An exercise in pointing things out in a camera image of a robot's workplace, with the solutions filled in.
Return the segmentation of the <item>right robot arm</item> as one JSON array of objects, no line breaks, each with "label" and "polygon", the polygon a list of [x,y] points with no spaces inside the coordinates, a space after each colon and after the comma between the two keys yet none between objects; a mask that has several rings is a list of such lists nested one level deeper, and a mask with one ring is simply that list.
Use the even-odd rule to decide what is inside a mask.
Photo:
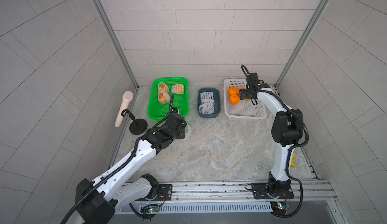
[{"label": "right robot arm", "polygon": [[274,209],[273,216],[282,219],[291,218],[299,212],[303,201],[303,190],[300,190],[297,208],[292,213],[287,213],[290,200],[294,198],[291,182],[302,183],[289,173],[293,151],[309,142],[309,133],[303,122],[302,112],[285,104],[267,83],[258,78],[257,73],[250,73],[245,65],[241,65],[241,69],[246,76],[246,87],[239,91],[240,99],[251,100],[253,105],[261,101],[270,110],[275,117],[271,134],[276,142],[275,161],[267,183],[252,183],[245,188],[253,192],[256,199],[273,199],[274,202],[271,204]]}]

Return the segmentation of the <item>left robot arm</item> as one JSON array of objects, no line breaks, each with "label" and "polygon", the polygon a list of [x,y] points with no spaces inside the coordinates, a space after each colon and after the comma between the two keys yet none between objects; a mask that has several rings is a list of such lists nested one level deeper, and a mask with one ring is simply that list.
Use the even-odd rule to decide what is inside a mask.
[{"label": "left robot arm", "polygon": [[133,150],[94,180],[82,180],[77,186],[76,201],[63,217],[65,224],[77,212],[86,224],[106,224],[116,209],[141,198],[153,198],[158,181],[150,174],[125,186],[124,183],[145,163],[176,139],[183,139],[187,123],[169,101],[168,114],[143,136],[136,139]]}]

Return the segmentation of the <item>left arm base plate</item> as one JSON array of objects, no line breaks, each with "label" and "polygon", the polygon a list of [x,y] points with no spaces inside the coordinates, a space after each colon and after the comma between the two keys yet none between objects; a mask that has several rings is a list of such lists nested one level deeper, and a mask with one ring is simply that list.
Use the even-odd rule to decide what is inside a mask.
[{"label": "left arm base plate", "polygon": [[171,184],[159,184],[157,186],[152,186],[150,193],[144,198],[137,199],[137,201],[169,201],[171,200],[171,195]]}]

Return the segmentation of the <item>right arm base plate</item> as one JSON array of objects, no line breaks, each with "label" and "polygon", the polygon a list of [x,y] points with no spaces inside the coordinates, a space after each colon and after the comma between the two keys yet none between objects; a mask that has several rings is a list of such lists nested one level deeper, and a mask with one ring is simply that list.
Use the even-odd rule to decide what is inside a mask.
[{"label": "right arm base plate", "polygon": [[253,193],[254,199],[293,199],[294,193],[289,183],[252,183],[245,189]]}]

